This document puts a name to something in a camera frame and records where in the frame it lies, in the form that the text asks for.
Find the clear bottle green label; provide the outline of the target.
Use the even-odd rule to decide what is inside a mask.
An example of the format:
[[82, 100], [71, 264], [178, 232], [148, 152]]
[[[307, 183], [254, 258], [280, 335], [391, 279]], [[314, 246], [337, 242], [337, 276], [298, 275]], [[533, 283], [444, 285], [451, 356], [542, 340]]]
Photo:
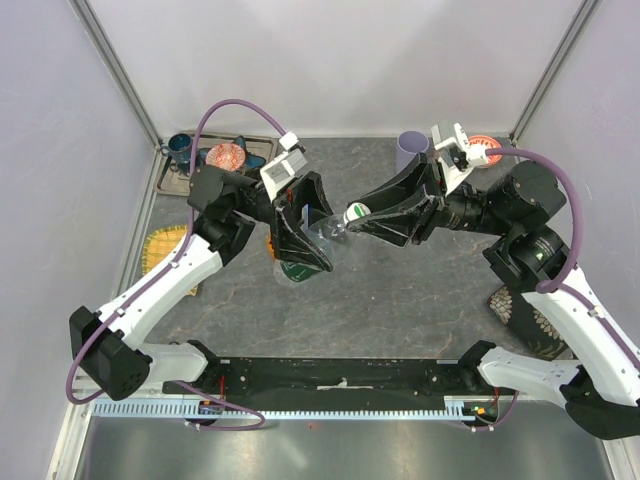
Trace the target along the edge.
[[[308, 238], [325, 254], [333, 266], [336, 266], [352, 246], [353, 235], [347, 230], [351, 214], [327, 215], [324, 212], [305, 205], [302, 210], [302, 230]], [[277, 260], [273, 273], [276, 281], [283, 286], [297, 287], [322, 273], [313, 266]]]

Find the green white bottle cap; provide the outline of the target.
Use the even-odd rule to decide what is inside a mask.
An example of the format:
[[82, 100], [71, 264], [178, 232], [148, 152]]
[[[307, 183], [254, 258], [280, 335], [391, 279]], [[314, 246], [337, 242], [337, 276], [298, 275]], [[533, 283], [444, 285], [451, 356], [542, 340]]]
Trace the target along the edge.
[[350, 204], [343, 213], [343, 220], [346, 224], [359, 220], [371, 214], [371, 210], [362, 202]]

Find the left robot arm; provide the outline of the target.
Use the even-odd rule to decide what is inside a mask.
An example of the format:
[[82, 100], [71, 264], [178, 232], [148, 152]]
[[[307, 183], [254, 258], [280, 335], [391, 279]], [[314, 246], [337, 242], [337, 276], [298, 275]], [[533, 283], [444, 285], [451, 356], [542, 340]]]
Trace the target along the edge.
[[199, 216], [181, 243], [114, 300], [97, 311], [80, 307], [71, 315], [74, 360], [66, 394], [72, 403], [83, 402], [73, 393], [78, 371], [115, 401], [153, 383], [183, 381], [198, 393], [215, 389], [220, 378], [216, 357], [202, 344], [152, 345], [145, 339], [193, 287], [245, 248], [257, 223], [269, 226], [277, 259], [332, 270], [300, 227], [303, 207], [331, 211], [318, 173], [272, 184], [205, 165], [193, 173], [190, 184], [188, 203]]

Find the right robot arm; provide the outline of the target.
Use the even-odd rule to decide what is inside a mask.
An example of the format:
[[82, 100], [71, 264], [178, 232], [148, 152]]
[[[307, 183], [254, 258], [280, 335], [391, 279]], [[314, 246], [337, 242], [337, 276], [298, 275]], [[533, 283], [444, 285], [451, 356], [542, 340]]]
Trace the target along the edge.
[[579, 266], [583, 215], [575, 187], [548, 158], [522, 149], [514, 156], [517, 164], [478, 192], [463, 172], [419, 154], [348, 205], [348, 227], [398, 247], [418, 244], [437, 228], [495, 236], [484, 253], [492, 271], [545, 317], [574, 359], [542, 360], [480, 341], [459, 360], [460, 386], [473, 394], [492, 386], [532, 395], [603, 440], [635, 436], [639, 350]]

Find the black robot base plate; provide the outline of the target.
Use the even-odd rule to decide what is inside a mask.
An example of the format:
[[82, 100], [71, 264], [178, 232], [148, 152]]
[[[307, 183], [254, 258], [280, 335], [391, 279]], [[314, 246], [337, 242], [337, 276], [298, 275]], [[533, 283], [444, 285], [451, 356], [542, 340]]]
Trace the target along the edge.
[[411, 358], [222, 357], [204, 345], [209, 363], [190, 385], [253, 410], [435, 409], [451, 397], [514, 393], [489, 385], [472, 362], [490, 342], [473, 345], [461, 360]]

